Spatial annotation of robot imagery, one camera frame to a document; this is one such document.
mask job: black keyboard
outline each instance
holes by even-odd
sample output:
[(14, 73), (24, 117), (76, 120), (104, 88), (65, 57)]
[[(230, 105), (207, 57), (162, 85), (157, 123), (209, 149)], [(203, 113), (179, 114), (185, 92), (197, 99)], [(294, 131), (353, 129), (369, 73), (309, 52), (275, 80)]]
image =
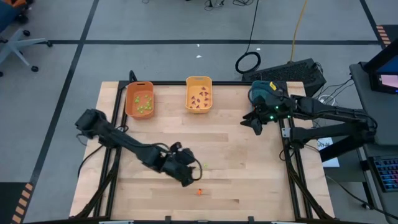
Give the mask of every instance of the black keyboard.
[(244, 75), (246, 81), (285, 81), (285, 82), (303, 82), (312, 83), (317, 79), (319, 72), (308, 60), (302, 60), (291, 64), (285, 64), (273, 68), (260, 70)]
[(398, 155), (369, 158), (383, 192), (398, 191)]

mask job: desk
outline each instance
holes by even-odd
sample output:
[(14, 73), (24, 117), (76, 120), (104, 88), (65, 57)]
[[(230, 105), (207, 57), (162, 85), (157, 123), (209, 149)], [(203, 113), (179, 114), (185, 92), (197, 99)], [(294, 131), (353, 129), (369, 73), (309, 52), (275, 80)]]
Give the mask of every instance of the desk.
[[(288, 83), (291, 94), (303, 95), (302, 83)], [(96, 108), (111, 119), (118, 82), (103, 82)], [(143, 143), (180, 141), (206, 164), (203, 178), (188, 187), (165, 174), (144, 167), (123, 149), (111, 218), (113, 220), (294, 220), (285, 162), (279, 160), (282, 141), (278, 123), (264, 126), (260, 136), (239, 124), (250, 110), (249, 86), (213, 85), (213, 107), (207, 114), (187, 113), (185, 86), (155, 85), (155, 116), (127, 119), (129, 131)], [(119, 110), (120, 122), (123, 103)], [(312, 127), (311, 121), (295, 120), (296, 126)], [(85, 156), (98, 147), (88, 141)], [(333, 208), (318, 153), (302, 149), (307, 186), (324, 210)], [(76, 215), (98, 187), (104, 150), (83, 166), (70, 215)], [(300, 204), (304, 216), (304, 206)]]
[[(395, 100), (395, 105), (398, 105), (398, 96), (371, 91), (368, 74), (360, 65), (350, 65), (349, 69), (364, 110), (373, 116), (379, 124), (377, 129), (378, 138), (376, 139), (376, 142), (380, 141), (381, 144), (394, 144), (394, 141), (397, 141), (397, 132), (395, 131), (396, 127), (394, 126), (394, 122), (396, 123), (397, 119), (395, 119), (395, 116), (388, 116), (386, 113), (388, 113), (387, 110), (392, 110), (394, 107), (394, 104), (390, 104), (388, 101)], [(396, 146), (365, 144), (363, 149), (366, 157), (398, 155), (398, 144), (396, 144)], [(398, 215), (398, 192), (384, 193), (380, 188), (375, 170), (373, 170), (372, 166), (370, 166), (370, 171), (372, 173), (373, 180), (375, 181), (376, 190), (383, 210), (393, 215)], [(398, 223), (397, 220), (393, 220), (389, 217), (386, 218), (390, 223)]]

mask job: wooden tabletop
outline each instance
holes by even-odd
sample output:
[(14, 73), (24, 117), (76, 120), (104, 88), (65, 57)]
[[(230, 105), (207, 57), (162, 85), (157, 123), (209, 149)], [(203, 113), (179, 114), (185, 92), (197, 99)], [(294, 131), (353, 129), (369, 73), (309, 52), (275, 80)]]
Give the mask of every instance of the wooden tabletop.
[[(99, 93), (96, 108), (105, 112), (108, 120), (112, 118), (117, 86), (118, 82), (103, 82)], [(302, 83), (288, 82), (287, 86), (290, 94), (305, 94)], [(182, 187), (173, 178), (146, 168), (133, 153), (123, 149), (111, 218), (164, 220), (170, 215), (172, 220), (246, 221), (248, 216), (257, 221), (294, 220), (286, 164), (279, 159), (279, 125), (269, 123), (256, 136), (251, 128), (239, 124), (250, 110), (250, 86), (213, 86), (213, 107), (207, 114), (186, 111), (185, 88), (155, 86), (155, 116), (139, 121), (128, 118), (127, 133), (142, 143), (171, 145), (180, 141), (205, 166), (202, 180)], [(121, 103), (118, 122), (123, 106)], [(312, 127), (311, 121), (295, 119), (295, 124)], [(85, 157), (98, 146), (97, 140), (88, 141)], [(83, 166), (70, 215), (76, 215), (98, 188), (104, 151)], [(301, 155), (309, 191), (333, 216), (319, 153), (304, 148)], [(197, 195), (198, 189), (202, 190), (201, 196)], [(304, 216), (298, 188), (297, 192)]]

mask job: orange plastic bowl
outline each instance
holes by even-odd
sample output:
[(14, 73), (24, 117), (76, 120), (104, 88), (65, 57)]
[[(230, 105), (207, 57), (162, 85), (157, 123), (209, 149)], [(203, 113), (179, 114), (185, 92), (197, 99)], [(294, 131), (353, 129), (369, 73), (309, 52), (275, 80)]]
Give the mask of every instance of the orange plastic bowl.
[(185, 107), (191, 113), (207, 113), (213, 106), (212, 80), (210, 77), (188, 77)]
[(154, 115), (154, 85), (134, 82), (127, 86), (126, 114), (134, 119), (148, 119)]

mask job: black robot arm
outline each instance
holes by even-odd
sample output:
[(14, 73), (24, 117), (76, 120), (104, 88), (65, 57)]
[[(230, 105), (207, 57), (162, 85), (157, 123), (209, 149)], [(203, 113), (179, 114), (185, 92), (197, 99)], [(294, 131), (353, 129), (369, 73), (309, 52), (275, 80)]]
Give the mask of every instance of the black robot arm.
[(325, 137), (347, 136), (322, 150), (321, 159), (327, 161), (356, 149), (365, 143), (374, 142), (377, 122), (363, 110), (324, 105), (306, 96), (287, 96), (281, 91), (270, 92), (266, 99), (258, 96), (253, 100), (254, 110), (245, 115), (242, 125), (252, 127), (260, 135), (262, 125), (285, 118), (312, 120), (317, 118), (342, 121), (343, 124), (319, 128), (283, 128), (283, 138), (289, 139), (292, 147), (303, 148), (309, 140)]
[(94, 109), (86, 110), (75, 125), (81, 134), (89, 139), (98, 136), (99, 143), (106, 147), (125, 147), (133, 152), (142, 164), (156, 172), (165, 172), (180, 181), (183, 187), (196, 180), (192, 177), (194, 167), (188, 165), (197, 160), (192, 151), (182, 149), (179, 142), (173, 144), (170, 150), (160, 147), (165, 144), (142, 144), (114, 128), (102, 111)]

